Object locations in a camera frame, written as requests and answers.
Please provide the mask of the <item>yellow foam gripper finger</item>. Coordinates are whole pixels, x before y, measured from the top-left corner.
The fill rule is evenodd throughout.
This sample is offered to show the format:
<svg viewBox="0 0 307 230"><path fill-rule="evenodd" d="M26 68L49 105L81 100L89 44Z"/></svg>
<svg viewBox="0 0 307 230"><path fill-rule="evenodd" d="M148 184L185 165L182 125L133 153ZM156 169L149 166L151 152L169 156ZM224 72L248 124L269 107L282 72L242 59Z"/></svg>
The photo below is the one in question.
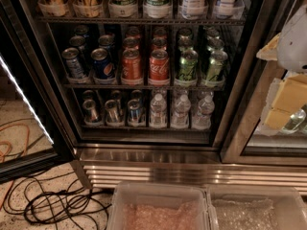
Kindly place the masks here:
<svg viewBox="0 0 307 230"><path fill-rule="evenodd" d="M266 46L257 52L256 57L266 61L277 61L277 45L279 37L280 34L275 35Z"/></svg>
<svg viewBox="0 0 307 230"><path fill-rule="evenodd" d="M307 76L295 74L274 79L266 99L264 124L274 130L285 126L290 117L307 104Z"/></svg>

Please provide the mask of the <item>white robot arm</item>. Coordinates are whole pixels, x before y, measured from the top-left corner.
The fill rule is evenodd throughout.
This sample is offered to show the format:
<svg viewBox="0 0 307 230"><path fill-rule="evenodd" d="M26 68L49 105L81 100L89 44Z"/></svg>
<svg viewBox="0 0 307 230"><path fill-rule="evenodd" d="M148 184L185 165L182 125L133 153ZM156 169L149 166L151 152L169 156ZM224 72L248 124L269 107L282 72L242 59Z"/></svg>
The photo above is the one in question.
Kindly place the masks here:
<svg viewBox="0 0 307 230"><path fill-rule="evenodd" d="M307 104L307 5L302 5L256 56L274 61L290 75L274 79L261 114L261 132L274 135L290 121L290 116Z"/></svg>

